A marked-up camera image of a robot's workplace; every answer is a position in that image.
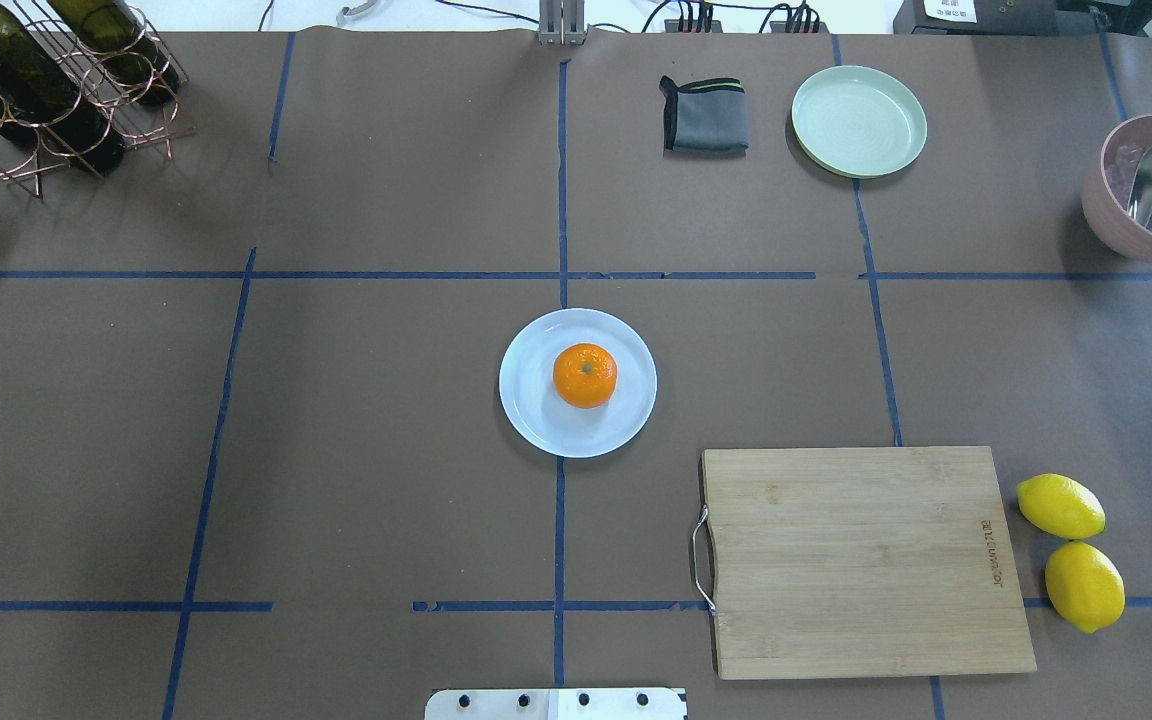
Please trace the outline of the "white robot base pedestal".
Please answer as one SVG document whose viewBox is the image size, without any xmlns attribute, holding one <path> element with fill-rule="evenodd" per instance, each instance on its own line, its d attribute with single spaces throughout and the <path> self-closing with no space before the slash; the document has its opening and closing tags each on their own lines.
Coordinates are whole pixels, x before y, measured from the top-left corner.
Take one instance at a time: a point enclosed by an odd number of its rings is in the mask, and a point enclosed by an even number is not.
<svg viewBox="0 0 1152 720">
<path fill-rule="evenodd" d="M 425 719 L 687 719 L 684 689 L 586 687 L 444 689 Z"/>
</svg>

